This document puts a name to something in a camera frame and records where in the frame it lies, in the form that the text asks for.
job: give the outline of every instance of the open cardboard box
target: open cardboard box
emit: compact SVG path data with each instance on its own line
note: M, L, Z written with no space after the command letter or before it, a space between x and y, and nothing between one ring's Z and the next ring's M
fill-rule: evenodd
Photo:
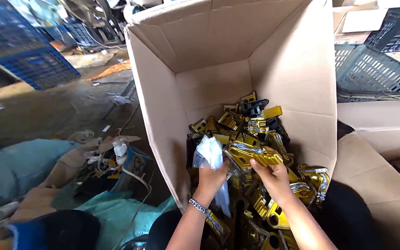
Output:
M188 125L257 92L281 105L299 163L336 163L331 2L180 0L132 15L126 29L148 139L183 210Z
M364 199L384 245L400 249L400 174L356 132L338 141L332 180L351 186Z
M337 104L339 121L355 132L338 141L332 180L364 199L390 249L400 249L400 174L386 161L400 157L400 101Z

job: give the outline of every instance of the silver chain bracelet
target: silver chain bracelet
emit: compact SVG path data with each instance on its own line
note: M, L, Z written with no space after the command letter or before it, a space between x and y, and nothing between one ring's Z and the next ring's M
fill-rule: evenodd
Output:
M206 214L206 217L209 217L209 209L204 208L202 205L200 205L196 200L194 199L189 199L189 203L191 203L195 208L197 208L198 211Z

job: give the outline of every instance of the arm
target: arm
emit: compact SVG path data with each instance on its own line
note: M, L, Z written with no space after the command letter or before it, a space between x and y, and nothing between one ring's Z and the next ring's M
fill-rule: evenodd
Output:
M223 185L228 172L229 160L215 171L208 167L199 168L199 185L192 198L202 207L208 208L219 188ZM167 250L198 250L203 233L206 215L191 204L178 222L177 228L169 241Z
M337 250L305 205L292 192L283 163L266 168L255 159L251 159L251 165L262 179L270 196L285 213L301 250Z

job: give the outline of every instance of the gray plastic crate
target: gray plastic crate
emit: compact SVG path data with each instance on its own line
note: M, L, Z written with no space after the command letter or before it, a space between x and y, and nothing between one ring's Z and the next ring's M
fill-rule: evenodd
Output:
M338 102L400 100L400 62L364 44L337 44Z

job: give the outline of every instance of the human hand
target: human hand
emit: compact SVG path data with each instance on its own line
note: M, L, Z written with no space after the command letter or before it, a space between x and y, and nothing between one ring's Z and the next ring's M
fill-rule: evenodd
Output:
M282 206L296 196L289 186L288 172L283 163L275 166L264 167L255 159L250 160L251 166L258 173L269 195Z
M225 182L230 164L230 160L226 159L219 170L208 166L199 168L199 185L192 198L204 208L209 207L215 194Z

